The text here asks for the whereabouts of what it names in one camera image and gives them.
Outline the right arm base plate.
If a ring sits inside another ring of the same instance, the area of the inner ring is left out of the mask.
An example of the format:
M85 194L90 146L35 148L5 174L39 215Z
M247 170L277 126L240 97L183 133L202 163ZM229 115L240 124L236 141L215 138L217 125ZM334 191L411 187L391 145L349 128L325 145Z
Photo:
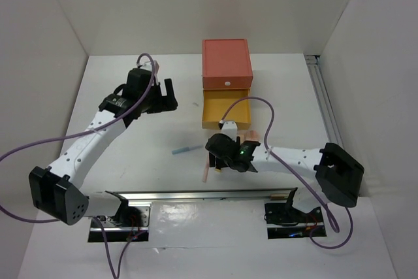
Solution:
M264 220L269 240L327 236L320 208L305 214L285 203L265 203Z

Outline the yellow drawer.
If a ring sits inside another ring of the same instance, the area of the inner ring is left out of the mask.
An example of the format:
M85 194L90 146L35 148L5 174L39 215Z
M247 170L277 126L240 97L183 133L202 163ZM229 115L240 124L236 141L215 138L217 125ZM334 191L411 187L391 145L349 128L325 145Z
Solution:
M219 129L219 121L228 108L237 100L248 97L250 90L203 90L202 128ZM249 100L235 105L227 114L228 120L236 122L239 130L247 130L251 126L251 108Z

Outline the light blue makeup pencil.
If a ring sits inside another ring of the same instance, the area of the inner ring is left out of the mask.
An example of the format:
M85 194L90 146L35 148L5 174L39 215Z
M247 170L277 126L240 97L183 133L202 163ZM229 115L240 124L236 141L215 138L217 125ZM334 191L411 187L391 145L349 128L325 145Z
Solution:
M190 152L190 151L193 151L193 150L198 150L202 147L203 147L203 145L185 146L185 147L182 147L182 148L177 148L177 149L173 150L171 153L172 153L172 155L177 155L177 154L182 154L184 152Z

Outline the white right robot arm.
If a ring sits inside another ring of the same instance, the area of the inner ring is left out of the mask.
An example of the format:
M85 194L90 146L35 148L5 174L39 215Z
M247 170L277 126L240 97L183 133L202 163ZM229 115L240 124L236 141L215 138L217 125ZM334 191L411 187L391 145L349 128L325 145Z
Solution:
M278 172L292 174L302 183L291 193L285 214L300 221L313 209L329 203L346 208L357 205L364 167L342 147L326 143L324 148L298 150L257 141L240 143L229 136L212 135L205 145L210 166L237 172Z

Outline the pink makeup stick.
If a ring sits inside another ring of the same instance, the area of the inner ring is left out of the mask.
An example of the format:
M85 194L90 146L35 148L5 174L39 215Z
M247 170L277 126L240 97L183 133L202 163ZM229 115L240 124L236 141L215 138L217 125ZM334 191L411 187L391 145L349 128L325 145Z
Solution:
M210 169L210 158L207 157L206 158L206 163L205 163L205 166L204 166L204 170L203 170L203 175L202 175L202 182L204 182L204 183L207 182L209 169Z

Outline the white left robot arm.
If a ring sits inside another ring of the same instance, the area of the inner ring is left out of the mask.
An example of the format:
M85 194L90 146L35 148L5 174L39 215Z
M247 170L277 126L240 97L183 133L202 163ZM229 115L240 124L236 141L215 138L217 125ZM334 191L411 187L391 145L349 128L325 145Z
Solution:
M177 109L172 80L161 83L152 78L145 66L129 71L126 83L105 97L89 125L88 134L47 168L35 167L29 173L34 206L66 223L74 225L83 217L105 216L115 226L127 222L140 211L118 193L103 191L85 195L80 191L84 180L103 152L141 114L155 114Z

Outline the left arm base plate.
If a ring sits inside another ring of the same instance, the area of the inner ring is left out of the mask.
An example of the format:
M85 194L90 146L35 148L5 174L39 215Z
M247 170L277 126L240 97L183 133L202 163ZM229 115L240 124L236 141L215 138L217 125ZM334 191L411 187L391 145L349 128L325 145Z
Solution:
M132 210L123 220L115 220L108 216L98 216L106 233L108 242L147 242L149 240L149 224L151 203L134 202Z

